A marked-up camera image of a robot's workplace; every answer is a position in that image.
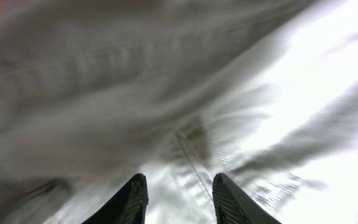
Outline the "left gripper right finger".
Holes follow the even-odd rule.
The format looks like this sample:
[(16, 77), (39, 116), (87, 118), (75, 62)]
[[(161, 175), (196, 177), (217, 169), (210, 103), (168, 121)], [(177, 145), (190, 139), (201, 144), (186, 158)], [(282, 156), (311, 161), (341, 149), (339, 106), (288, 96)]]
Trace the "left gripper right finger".
[(281, 224), (226, 174), (215, 175), (212, 189), (217, 224)]

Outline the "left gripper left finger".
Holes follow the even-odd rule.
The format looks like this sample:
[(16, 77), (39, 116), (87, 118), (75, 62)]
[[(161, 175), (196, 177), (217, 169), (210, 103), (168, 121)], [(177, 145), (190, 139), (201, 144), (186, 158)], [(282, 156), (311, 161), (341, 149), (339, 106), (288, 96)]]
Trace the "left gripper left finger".
[(147, 179), (138, 173), (82, 224), (144, 224), (148, 203)]

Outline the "khaki green shorts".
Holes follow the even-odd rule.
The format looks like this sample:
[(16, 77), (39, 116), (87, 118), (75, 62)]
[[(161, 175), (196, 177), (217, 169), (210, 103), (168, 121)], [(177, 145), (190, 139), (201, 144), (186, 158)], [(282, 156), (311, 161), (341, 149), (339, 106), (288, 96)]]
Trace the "khaki green shorts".
[(122, 177), (310, 1), (0, 1), (0, 223)]

